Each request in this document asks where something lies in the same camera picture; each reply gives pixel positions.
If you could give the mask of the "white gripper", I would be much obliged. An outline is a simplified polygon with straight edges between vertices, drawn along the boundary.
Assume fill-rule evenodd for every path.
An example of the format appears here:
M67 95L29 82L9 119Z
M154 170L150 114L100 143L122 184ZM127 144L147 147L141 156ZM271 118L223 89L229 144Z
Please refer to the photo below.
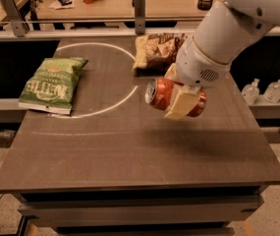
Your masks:
M168 80L187 85L175 88L165 118L178 120L187 116L199 102L199 94L192 87L215 87L229 69L229 64L215 61L204 54L189 35L177 52L176 62L164 75Z

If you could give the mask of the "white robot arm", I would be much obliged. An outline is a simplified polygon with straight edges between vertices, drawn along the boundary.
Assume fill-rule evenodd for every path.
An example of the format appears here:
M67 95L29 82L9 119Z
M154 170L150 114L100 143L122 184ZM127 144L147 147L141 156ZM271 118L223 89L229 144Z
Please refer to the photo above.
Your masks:
M275 27L280 27L280 0L223 0L212 5L166 74L182 84L171 97L166 117L188 115L196 107L199 91L213 86L206 73L225 75L244 49Z

